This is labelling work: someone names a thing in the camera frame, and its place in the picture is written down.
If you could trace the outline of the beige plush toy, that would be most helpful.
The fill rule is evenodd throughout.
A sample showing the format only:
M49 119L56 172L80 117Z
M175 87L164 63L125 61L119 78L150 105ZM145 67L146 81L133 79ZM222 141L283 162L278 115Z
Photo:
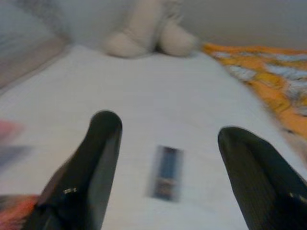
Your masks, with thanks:
M183 0L136 0L122 28L106 41L105 52L119 58L140 58L158 50L188 57L197 38L181 25Z

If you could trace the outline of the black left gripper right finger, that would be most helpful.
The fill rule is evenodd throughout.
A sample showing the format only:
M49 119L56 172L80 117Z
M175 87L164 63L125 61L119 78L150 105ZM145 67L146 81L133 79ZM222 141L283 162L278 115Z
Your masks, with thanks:
M307 230L307 181L266 140L223 127L218 146L249 230Z

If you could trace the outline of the orange yellow cartoon blanket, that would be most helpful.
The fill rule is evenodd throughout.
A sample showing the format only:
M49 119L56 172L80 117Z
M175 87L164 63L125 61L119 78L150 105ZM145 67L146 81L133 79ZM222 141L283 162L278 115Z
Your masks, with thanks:
M307 49L215 44L202 49L252 89L295 148L307 151Z

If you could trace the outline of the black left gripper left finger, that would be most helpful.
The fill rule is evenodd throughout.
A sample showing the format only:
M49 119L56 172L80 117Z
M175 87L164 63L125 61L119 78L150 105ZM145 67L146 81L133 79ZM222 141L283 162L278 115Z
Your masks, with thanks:
M24 230L101 230L121 136L117 114L96 113L75 153L45 186Z

